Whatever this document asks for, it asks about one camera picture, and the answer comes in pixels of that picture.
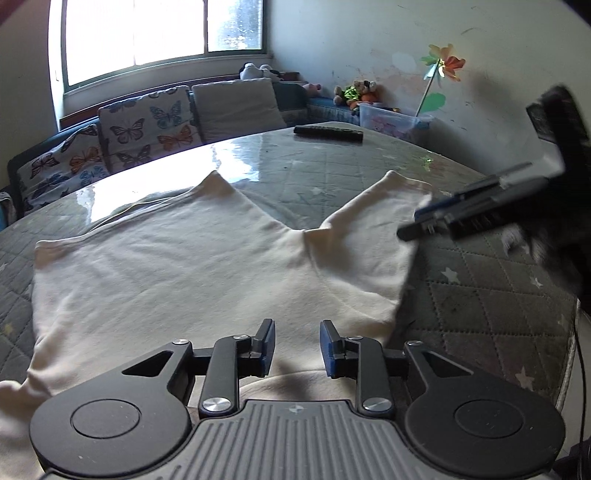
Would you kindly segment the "cream beige garment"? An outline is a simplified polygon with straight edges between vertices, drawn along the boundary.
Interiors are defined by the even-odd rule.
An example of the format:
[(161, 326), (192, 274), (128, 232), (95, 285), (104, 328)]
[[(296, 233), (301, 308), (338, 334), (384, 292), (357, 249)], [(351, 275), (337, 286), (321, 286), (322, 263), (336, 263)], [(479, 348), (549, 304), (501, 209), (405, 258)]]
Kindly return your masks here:
[(211, 347), (276, 322), (270, 374), (245, 398), (353, 397), (325, 375), (318, 326), (386, 340), (415, 256), (398, 227), (432, 187), (388, 172), (329, 215), (296, 230), (221, 175), (82, 236), (41, 241), (32, 289), (34, 353), (23, 382), (1, 384), (1, 475), (41, 474), (34, 411), (60, 392), (176, 339)]

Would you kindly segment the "clear plastic storage box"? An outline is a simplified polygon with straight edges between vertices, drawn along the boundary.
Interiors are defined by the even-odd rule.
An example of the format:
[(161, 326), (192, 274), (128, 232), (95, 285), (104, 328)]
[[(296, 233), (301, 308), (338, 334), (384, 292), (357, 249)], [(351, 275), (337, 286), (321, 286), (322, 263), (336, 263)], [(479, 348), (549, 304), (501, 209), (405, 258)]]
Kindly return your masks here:
[(369, 103), (360, 105), (360, 126), (416, 145), (427, 142), (433, 119), (431, 115), (416, 117)]

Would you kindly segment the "black remote control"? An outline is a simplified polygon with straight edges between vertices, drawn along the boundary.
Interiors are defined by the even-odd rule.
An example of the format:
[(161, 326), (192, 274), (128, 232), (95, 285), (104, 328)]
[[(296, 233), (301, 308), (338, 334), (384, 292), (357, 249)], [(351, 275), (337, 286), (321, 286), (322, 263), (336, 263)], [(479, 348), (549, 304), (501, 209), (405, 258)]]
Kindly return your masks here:
[(363, 132), (361, 131), (317, 124), (294, 126), (294, 135), (308, 139), (342, 141), (353, 144), (363, 143)]

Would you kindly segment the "colourful stuffed toys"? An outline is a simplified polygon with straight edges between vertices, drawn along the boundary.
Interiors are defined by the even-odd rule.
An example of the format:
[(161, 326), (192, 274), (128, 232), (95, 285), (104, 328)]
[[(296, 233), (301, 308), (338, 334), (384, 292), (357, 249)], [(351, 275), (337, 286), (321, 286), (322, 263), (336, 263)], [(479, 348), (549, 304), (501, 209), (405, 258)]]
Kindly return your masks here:
[(360, 103), (374, 104), (379, 101), (378, 84), (370, 80), (355, 80), (349, 86), (335, 86), (334, 104), (355, 110)]

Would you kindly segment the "colourful paper pinwheel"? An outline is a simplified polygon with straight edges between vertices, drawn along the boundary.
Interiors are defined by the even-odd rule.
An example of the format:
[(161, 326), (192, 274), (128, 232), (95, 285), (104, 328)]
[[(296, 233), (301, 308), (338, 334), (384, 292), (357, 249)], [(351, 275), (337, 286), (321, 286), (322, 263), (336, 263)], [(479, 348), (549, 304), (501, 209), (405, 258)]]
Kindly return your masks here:
[(415, 111), (416, 116), (426, 111), (427, 98), (431, 95), (431, 89), (434, 83), (440, 83), (443, 79), (460, 82), (459, 72), (466, 65), (466, 60), (455, 54), (455, 47), (451, 43), (448, 43), (446, 46), (430, 44), (429, 53), (422, 57), (421, 61), (427, 67), (427, 71), (423, 77), (423, 80), (426, 81), (426, 86)]

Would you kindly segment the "dark blue sofa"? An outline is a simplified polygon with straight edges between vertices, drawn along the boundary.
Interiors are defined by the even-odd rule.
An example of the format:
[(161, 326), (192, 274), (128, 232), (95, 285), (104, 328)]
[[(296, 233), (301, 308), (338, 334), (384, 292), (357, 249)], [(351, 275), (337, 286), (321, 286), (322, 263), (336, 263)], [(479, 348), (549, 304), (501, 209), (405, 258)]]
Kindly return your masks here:
[[(201, 135), (192, 88), (194, 85), (206, 83), (211, 82), (207, 80), (191, 80), (183, 85), (164, 85), (157, 91), (147, 89), (145, 91), (134, 92), (129, 95), (124, 95), (122, 97), (92, 105), (86, 109), (67, 116), (64, 120), (64, 128), (62, 130), (50, 136), (46, 140), (25, 150), (24, 152), (16, 155), (8, 162), (7, 174), (9, 184), (1, 191), (10, 196), (14, 208), (16, 209), (16, 215), (18, 217), (22, 217), (25, 214), (23, 213), (22, 199), (17, 183), (17, 169), (32, 160), (34, 157), (43, 154), (51, 148), (57, 146), (80, 128), (91, 124), (96, 124), (99, 131), (100, 122), (98, 112), (100, 110), (105, 110), (109, 113), (112, 113), (124, 108), (130, 108), (137, 104), (142, 97), (154, 100), (159, 94), (172, 94), (176, 90), (184, 90), (186, 92), (187, 101), (190, 105), (190, 123), (197, 129), (198, 134)], [(349, 122), (355, 125), (360, 123), (358, 118), (349, 113), (347, 107), (338, 107), (332, 105), (332, 100), (330, 98), (322, 97), (321, 95), (315, 98), (308, 97), (307, 93), (304, 91), (303, 85), (303, 82), (296, 81), (280, 81), (273, 84), (277, 106), (279, 106), (281, 116), (283, 116), (283, 120), (286, 122), (288, 127), (329, 120)]]

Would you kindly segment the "pink plush toy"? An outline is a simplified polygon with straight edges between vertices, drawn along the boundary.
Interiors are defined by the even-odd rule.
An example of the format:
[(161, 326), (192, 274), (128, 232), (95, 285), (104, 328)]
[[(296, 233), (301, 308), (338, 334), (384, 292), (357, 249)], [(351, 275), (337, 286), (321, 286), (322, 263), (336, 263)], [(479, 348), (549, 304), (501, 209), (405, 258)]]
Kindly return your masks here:
[(308, 97), (315, 98), (321, 95), (322, 93), (322, 85), (321, 84), (314, 84), (314, 83), (305, 83), (303, 85), (305, 93), (307, 93)]

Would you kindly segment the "black white plush toy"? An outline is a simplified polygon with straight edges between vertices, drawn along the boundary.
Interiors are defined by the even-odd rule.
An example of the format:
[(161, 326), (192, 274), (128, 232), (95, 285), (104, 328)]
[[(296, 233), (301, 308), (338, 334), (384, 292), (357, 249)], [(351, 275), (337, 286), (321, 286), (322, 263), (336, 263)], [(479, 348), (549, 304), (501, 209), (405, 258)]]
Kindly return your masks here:
[(273, 69), (269, 64), (256, 66), (256, 64), (252, 62), (245, 63), (239, 71), (239, 79), (242, 81), (262, 78), (270, 79), (273, 82), (280, 82), (281, 74), (280, 71)]

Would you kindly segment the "plain beige cushion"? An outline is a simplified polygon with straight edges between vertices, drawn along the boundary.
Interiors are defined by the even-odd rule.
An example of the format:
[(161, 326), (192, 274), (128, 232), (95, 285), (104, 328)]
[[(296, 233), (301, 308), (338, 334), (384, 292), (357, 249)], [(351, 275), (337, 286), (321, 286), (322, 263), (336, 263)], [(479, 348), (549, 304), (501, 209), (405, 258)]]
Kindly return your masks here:
[(194, 85), (192, 94), (205, 143), (287, 127), (270, 79)]

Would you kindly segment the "right butterfly print cushion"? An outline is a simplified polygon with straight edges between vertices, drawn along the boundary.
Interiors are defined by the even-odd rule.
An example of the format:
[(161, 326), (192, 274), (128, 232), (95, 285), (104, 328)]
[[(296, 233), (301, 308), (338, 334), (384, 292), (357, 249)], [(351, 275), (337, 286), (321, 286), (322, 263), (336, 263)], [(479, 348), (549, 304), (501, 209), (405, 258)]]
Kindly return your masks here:
[(185, 85), (114, 102), (98, 119), (111, 173), (204, 144)]

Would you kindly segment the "butterfly print cushion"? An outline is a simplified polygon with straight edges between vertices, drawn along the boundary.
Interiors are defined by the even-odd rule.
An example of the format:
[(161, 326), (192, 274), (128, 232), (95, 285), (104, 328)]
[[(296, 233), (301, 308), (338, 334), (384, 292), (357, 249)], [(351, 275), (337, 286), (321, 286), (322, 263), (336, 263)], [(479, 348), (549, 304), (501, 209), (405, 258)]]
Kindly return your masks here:
[(114, 102), (98, 119), (111, 173), (204, 144), (185, 85)]
[(109, 175), (97, 125), (80, 128), (17, 169), (23, 213), (30, 214)]

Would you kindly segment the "left butterfly print cushion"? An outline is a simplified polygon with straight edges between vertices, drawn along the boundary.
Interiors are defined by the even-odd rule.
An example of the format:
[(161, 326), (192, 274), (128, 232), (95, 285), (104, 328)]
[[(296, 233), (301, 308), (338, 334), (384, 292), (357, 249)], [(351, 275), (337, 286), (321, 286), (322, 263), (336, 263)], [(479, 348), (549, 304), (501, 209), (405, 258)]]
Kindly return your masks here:
[(109, 175), (97, 125), (80, 128), (17, 169), (23, 213), (30, 214)]

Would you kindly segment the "window with frame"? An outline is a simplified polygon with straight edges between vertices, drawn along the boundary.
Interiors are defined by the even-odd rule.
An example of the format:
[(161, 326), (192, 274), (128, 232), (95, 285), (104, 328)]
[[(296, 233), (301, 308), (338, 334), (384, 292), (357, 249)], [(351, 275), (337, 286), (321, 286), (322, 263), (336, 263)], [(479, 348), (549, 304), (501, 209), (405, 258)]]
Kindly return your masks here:
[(266, 51), (266, 1), (60, 1), (66, 91), (177, 61)]

